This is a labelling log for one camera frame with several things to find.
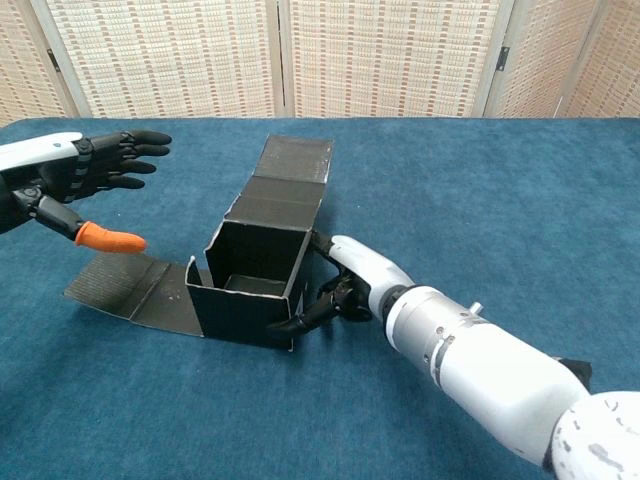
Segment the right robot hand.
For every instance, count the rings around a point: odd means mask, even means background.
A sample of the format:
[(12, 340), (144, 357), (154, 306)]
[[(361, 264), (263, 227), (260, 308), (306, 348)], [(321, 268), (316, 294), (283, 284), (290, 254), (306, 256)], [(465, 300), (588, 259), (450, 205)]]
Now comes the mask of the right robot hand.
[(320, 287), (315, 303), (288, 320), (267, 326), (267, 332), (276, 338), (304, 335), (336, 316), (351, 322), (375, 318), (384, 323), (393, 304), (415, 286), (393, 261), (352, 237), (315, 231), (311, 246), (336, 266), (338, 275)]

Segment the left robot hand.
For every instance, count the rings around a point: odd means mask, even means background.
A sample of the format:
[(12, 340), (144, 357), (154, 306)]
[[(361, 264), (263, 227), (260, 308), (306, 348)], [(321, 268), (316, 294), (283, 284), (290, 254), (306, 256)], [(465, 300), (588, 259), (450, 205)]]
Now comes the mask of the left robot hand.
[(0, 234), (35, 220), (74, 242), (92, 221), (69, 205), (100, 192), (143, 188), (136, 176), (156, 167), (141, 158), (167, 155), (171, 141), (153, 130), (93, 137), (66, 131), (0, 145)]

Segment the black cardboard box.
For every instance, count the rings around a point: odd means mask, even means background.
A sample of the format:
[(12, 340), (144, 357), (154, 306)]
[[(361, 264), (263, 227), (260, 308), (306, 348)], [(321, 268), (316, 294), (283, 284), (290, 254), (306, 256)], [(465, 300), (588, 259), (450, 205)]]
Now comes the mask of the black cardboard box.
[(268, 332), (308, 301), (310, 239), (333, 143), (270, 135), (205, 250), (207, 269), (145, 254), (98, 253), (65, 296), (133, 324), (290, 350)]

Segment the blue cloth-covered table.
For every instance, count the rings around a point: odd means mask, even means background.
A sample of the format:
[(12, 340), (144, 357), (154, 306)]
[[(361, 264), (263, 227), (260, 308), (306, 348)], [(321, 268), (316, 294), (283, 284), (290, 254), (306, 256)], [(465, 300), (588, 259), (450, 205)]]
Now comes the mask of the blue cloth-covered table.
[[(152, 256), (202, 255), (269, 135), (330, 139), (321, 231), (640, 390), (640, 118), (45, 118), (0, 144), (131, 129), (171, 153), (76, 208)], [(34, 222), (0, 235), (0, 480), (547, 480), (371, 323), (290, 353), (148, 329), (64, 296), (91, 258)]]

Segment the orange thumb finger cot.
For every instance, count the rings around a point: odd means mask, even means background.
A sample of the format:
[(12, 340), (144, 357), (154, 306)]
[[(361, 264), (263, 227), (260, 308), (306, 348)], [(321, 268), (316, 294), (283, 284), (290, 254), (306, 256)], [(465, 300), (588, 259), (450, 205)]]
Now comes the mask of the orange thumb finger cot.
[(94, 222), (85, 222), (74, 242), (78, 246), (110, 253), (139, 253), (147, 247), (146, 240), (138, 235), (107, 230)]

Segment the woven folding screen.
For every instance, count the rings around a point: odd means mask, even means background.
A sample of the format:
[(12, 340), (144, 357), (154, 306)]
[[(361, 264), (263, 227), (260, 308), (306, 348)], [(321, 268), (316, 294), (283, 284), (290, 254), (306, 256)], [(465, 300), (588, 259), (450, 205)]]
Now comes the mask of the woven folding screen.
[(427, 116), (640, 118), (640, 0), (0, 0), (0, 126)]

